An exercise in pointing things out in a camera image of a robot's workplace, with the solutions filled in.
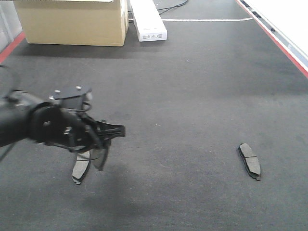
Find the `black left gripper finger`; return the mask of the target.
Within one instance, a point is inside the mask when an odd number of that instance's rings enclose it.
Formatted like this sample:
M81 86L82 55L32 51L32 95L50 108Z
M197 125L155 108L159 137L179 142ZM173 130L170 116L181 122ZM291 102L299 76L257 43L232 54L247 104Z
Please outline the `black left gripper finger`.
M111 140L126 136L126 128L123 125L113 125L105 121L97 121L97 135L100 139Z

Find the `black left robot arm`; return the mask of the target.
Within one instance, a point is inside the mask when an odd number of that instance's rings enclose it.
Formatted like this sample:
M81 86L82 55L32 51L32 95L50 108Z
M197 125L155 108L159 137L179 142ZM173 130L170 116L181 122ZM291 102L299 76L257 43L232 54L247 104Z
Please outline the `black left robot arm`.
M56 89L49 101L18 89L19 76L8 66L1 68L12 75L12 86L0 97L0 145L12 147L30 139L81 155L90 152L96 167L104 166L111 140L124 137L126 128L88 115L92 109L92 88L72 86Z

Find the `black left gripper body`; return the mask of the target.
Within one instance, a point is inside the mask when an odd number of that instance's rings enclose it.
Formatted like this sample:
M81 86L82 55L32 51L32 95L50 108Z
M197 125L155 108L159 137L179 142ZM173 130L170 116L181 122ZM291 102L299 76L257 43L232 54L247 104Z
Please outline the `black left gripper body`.
M104 148L100 124L84 112L42 103L29 114L28 134L37 143L84 153Z

